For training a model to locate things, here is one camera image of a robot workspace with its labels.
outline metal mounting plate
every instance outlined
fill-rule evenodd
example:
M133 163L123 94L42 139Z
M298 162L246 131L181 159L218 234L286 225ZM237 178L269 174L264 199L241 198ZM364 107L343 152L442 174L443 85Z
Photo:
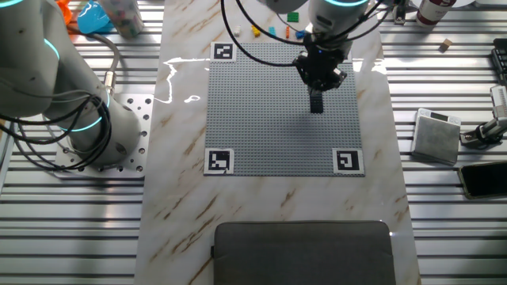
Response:
M71 170L69 172L55 172L55 175L62 179L71 179L76 177L96 177L96 178L141 178L146 172L146 164L148 157L148 145L150 142L151 118L153 111L154 96L150 94L115 94L115 100L129 107L139 118L141 131L145 131L146 135L140 137L139 144L135 150L129 154L123 161L111 168L99 171L98 168L87 166L83 171ZM61 143L65 147L69 147L66 139ZM56 151L55 163L58 165L71 165L78 162L81 158L72 153L64 153L61 147Z

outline gray lego baseplate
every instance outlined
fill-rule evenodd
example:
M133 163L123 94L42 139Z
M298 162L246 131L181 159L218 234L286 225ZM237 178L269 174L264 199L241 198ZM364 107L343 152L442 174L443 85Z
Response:
M243 46L272 63L290 63L304 49ZM205 147L234 150L235 176L363 177L334 172L333 149L361 152L353 66L339 68L348 77L324 92L324 113L314 114L295 67L266 66L240 51L235 62L210 62Z

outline white marble tabletop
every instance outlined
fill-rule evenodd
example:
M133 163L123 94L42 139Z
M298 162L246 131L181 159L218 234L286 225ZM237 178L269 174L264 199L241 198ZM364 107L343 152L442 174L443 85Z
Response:
M275 26L284 36L276 14L256 0L242 2L260 26ZM242 26L240 42L273 41L254 38L235 1L226 3L232 28ZM294 26L304 29L307 5L299 9L299 18ZM231 41L219 0L166 0L135 284L211 285L216 226L285 220L382 220L392 232L397 284L420 283L378 32L355 41L352 50L363 178L205 177L212 41Z

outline green lego brick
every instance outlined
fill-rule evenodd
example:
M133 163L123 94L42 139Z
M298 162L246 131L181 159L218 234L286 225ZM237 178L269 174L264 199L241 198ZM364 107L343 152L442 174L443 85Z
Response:
M299 22L299 13L297 12L290 12L287 14L287 22Z

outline gray pad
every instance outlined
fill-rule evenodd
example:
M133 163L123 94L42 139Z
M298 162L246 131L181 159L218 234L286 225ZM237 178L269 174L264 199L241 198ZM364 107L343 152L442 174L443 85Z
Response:
M244 44L253 55L290 63L304 47ZM333 168L333 148L361 149L351 63L339 89L323 94L324 113L310 113L307 87L295 67L256 63L238 51L236 62L210 62L205 147L234 150L238 176L350 176Z
M395 285L383 222L226 222L217 226L215 285Z

